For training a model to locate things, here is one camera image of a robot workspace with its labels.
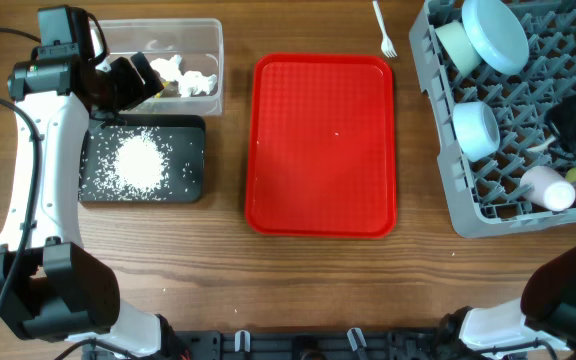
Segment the white plastic spoon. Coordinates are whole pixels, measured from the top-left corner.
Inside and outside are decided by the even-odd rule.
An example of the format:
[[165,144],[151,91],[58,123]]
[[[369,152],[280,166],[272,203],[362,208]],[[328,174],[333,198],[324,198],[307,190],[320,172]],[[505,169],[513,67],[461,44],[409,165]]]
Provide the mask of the white plastic spoon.
[[557,138],[554,135],[551,135],[550,137],[548,137],[543,143],[539,144],[539,145],[535,145],[532,146],[530,148],[527,148],[528,152],[543,152],[546,151],[549,146],[554,143],[557,140]]

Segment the white napkin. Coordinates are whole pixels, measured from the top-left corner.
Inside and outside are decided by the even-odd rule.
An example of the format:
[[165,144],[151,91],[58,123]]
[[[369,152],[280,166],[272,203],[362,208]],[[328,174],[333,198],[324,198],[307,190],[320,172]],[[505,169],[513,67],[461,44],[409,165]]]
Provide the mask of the white napkin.
[[178,92],[181,97],[209,95],[217,85],[215,74],[204,76],[200,71],[188,71],[178,80]]

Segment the light blue plate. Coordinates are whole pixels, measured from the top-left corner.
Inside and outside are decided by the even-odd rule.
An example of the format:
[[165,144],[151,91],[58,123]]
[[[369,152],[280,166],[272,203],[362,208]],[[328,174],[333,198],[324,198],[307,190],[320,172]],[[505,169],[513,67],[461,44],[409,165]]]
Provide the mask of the light blue plate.
[[502,1],[465,0],[461,19],[472,46],[493,69],[505,75],[517,75],[527,64],[526,33]]

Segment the white tissue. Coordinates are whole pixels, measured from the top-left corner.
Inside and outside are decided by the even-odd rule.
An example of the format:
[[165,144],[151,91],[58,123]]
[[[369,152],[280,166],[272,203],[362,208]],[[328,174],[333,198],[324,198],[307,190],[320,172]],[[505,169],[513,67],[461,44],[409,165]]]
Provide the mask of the white tissue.
[[182,77],[180,65],[182,57],[173,55],[170,59],[157,58],[150,62],[150,66],[166,82],[178,81]]

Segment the mint green bowl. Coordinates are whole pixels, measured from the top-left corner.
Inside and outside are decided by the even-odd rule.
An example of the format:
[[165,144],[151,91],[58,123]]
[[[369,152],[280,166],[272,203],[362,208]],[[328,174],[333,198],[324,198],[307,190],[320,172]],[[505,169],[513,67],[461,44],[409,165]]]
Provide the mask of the mint green bowl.
[[436,36],[458,72],[466,77],[482,62],[463,24],[453,21],[435,29]]

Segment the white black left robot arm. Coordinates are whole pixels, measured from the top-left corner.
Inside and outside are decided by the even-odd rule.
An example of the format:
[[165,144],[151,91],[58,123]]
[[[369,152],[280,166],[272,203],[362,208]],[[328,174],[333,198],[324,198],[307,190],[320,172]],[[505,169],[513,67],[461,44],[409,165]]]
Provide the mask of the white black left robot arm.
[[109,60],[97,19],[62,5],[38,12],[28,61],[8,79],[17,122],[7,219],[0,233],[0,324],[20,339],[91,345],[119,358],[171,359],[167,321],[120,297],[113,271],[82,245],[80,156],[90,118],[131,109],[163,88],[145,56]]

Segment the white plastic cup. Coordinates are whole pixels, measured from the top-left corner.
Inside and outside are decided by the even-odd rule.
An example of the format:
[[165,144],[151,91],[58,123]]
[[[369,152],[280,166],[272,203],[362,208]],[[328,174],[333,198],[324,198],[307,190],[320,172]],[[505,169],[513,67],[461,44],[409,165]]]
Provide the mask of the white plastic cup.
[[524,194],[525,199],[550,211],[566,210],[576,200],[572,184],[547,166],[535,166],[527,170],[520,178],[520,185],[529,187]]

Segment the white plastic fork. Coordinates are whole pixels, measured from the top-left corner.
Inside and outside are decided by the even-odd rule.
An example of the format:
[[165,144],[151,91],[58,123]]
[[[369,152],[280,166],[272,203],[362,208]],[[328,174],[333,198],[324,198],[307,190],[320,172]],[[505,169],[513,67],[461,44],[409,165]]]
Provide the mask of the white plastic fork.
[[394,47],[392,40],[390,39],[390,37],[387,33],[383,14],[381,12],[379,2],[377,0],[373,0],[372,6],[373,6],[373,9],[375,12],[375,17],[376,17],[379,29],[380,29],[381,34],[382,34],[382,41],[381,41],[381,45],[380,45],[381,51],[388,58],[396,58],[398,56],[398,54],[395,50],[395,47]]

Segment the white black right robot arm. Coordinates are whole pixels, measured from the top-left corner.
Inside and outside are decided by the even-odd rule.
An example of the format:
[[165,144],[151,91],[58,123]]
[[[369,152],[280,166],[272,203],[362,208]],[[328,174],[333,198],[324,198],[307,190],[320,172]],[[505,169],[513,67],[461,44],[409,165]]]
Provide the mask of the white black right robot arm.
[[[576,104],[555,113],[576,121]],[[541,266],[520,298],[446,315],[435,333],[433,356],[503,359],[538,349],[553,359],[557,349],[570,351],[576,359],[576,246]]]

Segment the light blue bowl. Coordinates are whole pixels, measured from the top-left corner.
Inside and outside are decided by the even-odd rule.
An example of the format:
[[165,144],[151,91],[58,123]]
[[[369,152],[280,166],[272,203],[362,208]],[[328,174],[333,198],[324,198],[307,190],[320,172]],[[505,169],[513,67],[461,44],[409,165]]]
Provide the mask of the light blue bowl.
[[456,104],[452,122],[459,146],[470,162],[477,162],[499,149],[499,127],[492,108],[486,103]]

